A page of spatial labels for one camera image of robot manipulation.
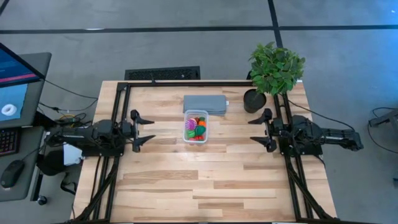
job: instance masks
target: colorful toy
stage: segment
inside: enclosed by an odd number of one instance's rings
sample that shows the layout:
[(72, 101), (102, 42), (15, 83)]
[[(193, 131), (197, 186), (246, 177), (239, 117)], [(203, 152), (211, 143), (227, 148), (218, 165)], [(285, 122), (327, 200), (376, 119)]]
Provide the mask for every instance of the colorful toy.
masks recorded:
[(195, 119), (191, 118), (188, 121), (185, 122), (185, 128), (188, 130), (195, 130), (197, 128), (198, 124)]
[(195, 131), (197, 136), (201, 136), (206, 131), (206, 128), (204, 126), (197, 126)]
[(206, 118), (190, 118), (185, 122), (185, 133), (189, 141), (204, 141), (206, 132)]
[(204, 141), (205, 138), (203, 136), (195, 136), (195, 141)]
[(204, 121), (199, 121), (199, 122), (198, 122), (198, 126), (206, 127), (206, 122), (204, 122)]
[(196, 132), (194, 130), (187, 131), (188, 138), (194, 138), (196, 136)]

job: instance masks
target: keyboard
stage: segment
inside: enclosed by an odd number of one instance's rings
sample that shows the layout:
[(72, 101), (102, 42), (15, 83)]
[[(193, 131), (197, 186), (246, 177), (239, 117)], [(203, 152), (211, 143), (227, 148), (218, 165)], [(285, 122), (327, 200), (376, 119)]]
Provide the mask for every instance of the keyboard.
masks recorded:
[(20, 133), (20, 128), (0, 130), (0, 156), (18, 152)]

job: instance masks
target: toy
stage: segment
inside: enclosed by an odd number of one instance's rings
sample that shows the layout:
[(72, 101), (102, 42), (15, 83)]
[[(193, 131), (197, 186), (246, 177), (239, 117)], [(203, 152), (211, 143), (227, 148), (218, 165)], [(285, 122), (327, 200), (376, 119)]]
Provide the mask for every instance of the toy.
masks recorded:
[(195, 130), (197, 136), (201, 136), (205, 131), (206, 131), (206, 128), (204, 126), (197, 126), (197, 128)]
[(194, 130), (187, 131), (187, 136), (188, 138), (194, 138), (196, 136), (196, 133)]
[(199, 126), (206, 127), (206, 122), (204, 122), (204, 121), (199, 121), (199, 122), (198, 122), (198, 125), (199, 125)]
[(197, 121), (195, 121), (195, 119), (193, 118), (185, 122), (185, 128), (188, 130), (195, 130), (197, 126), (198, 126)]
[(204, 141), (205, 138), (203, 136), (195, 136), (195, 141)]

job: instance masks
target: gray floor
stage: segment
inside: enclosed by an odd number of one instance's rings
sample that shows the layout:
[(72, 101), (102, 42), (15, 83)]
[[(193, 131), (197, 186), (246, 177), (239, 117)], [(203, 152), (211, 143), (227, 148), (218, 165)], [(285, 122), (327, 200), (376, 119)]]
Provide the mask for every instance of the gray floor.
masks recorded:
[[(393, 0), (274, 2), (280, 26), (398, 24)], [(271, 25), (266, 0), (10, 0), (0, 17), (0, 30)], [(338, 216), (396, 223), (398, 189), (392, 176), (398, 170), (398, 154), (375, 146), (366, 124), (371, 109), (398, 105), (398, 30), (282, 31), (281, 36), (285, 47), (307, 58), (303, 81), (311, 109), (354, 126), (365, 146), (359, 152), (324, 147)], [(103, 80), (123, 79), (124, 70), (133, 68), (199, 65), (202, 79), (243, 79), (256, 44), (274, 39), (273, 31), (0, 35), (0, 41), (19, 54), (51, 52), (48, 79), (91, 96), (98, 95)], [(66, 109), (90, 104), (49, 85), (41, 100)], [(94, 110), (87, 111), (89, 116)], [(314, 120), (343, 128), (316, 116)], [(390, 126), (371, 131), (377, 141), (398, 151)], [(59, 189), (61, 179), (45, 179), (43, 192), (52, 201), (44, 207), (27, 200), (0, 203), (0, 223), (68, 219), (73, 197)]]

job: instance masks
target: screen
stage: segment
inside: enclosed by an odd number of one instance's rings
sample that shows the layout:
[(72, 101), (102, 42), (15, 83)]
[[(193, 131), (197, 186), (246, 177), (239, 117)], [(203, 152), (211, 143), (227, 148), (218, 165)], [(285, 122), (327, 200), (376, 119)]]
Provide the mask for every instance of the screen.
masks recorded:
[(40, 77), (34, 72), (0, 49), (0, 86), (28, 83), (38, 79)]

